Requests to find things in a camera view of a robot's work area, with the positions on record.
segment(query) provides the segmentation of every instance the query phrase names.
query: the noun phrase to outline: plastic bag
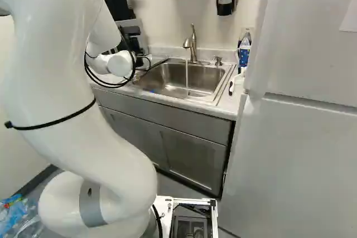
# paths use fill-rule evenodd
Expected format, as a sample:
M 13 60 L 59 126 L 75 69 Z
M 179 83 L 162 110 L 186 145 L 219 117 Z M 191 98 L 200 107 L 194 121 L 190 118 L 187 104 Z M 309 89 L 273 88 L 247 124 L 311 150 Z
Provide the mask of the plastic bag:
M 37 203 L 15 195 L 0 201 L 0 238 L 36 238 L 43 230 Z

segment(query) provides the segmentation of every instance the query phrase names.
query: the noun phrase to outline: gray band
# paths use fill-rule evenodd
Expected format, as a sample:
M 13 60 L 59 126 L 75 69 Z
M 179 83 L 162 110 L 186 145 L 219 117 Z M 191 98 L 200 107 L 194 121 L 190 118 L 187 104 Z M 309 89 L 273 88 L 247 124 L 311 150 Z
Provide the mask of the gray band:
M 87 227 L 98 227 L 108 224 L 100 210 L 100 185 L 84 181 L 79 194 L 79 212 Z

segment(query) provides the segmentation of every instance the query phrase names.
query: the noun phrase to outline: faucet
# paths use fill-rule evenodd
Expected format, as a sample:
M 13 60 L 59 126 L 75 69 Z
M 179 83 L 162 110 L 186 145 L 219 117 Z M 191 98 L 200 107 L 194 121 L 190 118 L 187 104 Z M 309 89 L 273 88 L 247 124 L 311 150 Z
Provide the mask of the faucet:
M 197 36 L 195 31 L 195 25 L 192 23 L 192 35 L 185 39 L 184 44 L 182 45 L 185 49 L 190 49 L 191 51 L 191 59 L 190 62 L 197 62 Z

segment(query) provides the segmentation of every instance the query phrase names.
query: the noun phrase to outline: refrigerator door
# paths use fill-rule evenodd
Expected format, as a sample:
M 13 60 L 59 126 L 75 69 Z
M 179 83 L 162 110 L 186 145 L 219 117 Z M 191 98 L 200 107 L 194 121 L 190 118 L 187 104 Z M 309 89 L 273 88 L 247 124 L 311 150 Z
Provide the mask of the refrigerator door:
M 219 226 L 242 238 L 357 237 L 355 108 L 247 98 Z
M 357 106 L 357 32 L 340 31 L 352 1 L 261 0 L 245 87 Z

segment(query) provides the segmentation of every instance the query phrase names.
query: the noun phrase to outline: blue label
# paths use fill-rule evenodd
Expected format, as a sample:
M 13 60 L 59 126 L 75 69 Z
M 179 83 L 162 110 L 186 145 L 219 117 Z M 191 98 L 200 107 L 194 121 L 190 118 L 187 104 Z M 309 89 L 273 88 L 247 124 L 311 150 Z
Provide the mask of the blue label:
M 240 48 L 238 51 L 239 51 L 239 67 L 246 67 L 248 64 L 250 49 Z

